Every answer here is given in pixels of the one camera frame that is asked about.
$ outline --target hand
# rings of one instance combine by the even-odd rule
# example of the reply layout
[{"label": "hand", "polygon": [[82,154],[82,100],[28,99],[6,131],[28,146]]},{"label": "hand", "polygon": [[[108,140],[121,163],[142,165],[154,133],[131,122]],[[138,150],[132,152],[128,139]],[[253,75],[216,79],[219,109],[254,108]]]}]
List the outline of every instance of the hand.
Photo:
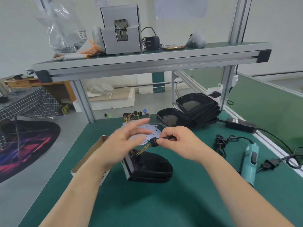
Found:
[{"label": "hand", "polygon": [[[166,136],[175,136],[176,140],[161,139]],[[163,147],[169,148],[180,156],[200,162],[205,152],[213,151],[204,142],[202,142],[190,129],[184,126],[166,127],[163,129],[157,143]]]},{"label": "hand", "polygon": [[129,140],[130,137],[138,134],[152,134],[151,130],[138,128],[138,126],[148,123],[149,120],[149,118],[139,119],[117,129],[103,145],[91,155],[93,161],[97,161],[97,164],[101,164],[106,170],[120,162],[131,149],[134,149],[146,139],[145,135],[137,136],[132,140]]}]

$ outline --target gray metal machine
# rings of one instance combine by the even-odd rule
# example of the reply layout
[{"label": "gray metal machine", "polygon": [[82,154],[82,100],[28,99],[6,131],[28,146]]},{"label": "gray metal machine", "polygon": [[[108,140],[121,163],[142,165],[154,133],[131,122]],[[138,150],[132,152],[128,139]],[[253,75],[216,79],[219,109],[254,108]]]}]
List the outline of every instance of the gray metal machine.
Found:
[{"label": "gray metal machine", "polygon": [[101,30],[107,54],[142,51],[138,5],[101,7]]}]

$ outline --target smartphone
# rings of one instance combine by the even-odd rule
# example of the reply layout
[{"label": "smartphone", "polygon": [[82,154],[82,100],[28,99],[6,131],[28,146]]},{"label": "smartphone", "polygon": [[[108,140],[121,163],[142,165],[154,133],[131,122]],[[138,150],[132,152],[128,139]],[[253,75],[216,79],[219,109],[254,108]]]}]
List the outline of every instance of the smartphone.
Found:
[{"label": "smartphone", "polygon": [[161,46],[160,48],[164,51],[181,50],[181,49],[185,49],[185,45],[172,44],[172,45]]}]

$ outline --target light blue glue gun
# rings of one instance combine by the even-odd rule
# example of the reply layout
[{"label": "light blue glue gun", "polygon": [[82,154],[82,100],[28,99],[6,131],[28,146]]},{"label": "light blue glue gun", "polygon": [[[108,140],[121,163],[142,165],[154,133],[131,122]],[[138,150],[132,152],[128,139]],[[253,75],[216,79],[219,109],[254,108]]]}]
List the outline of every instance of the light blue glue gun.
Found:
[{"label": "light blue glue gun", "polygon": [[252,187],[254,186],[256,176],[258,153],[259,147],[257,144],[249,144],[246,148],[242,164],[241,176]]}]

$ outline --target checkered tablecloth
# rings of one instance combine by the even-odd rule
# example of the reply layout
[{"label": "checkered tablecloth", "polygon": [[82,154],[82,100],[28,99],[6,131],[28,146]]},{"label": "checkered tablecloth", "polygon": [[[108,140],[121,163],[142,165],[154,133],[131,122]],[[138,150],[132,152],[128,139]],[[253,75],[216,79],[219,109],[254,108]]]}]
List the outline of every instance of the checkered tablecloth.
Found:
[{"label": "checkered tablecloth", "polygon": [[[58,114],[58,101],[44,87],[20,89],[9,95],[9,102],[0,103],[0,121],[17,115],[42,119]],[[5,134],[0,130],[0,149],[5,145]]]}]

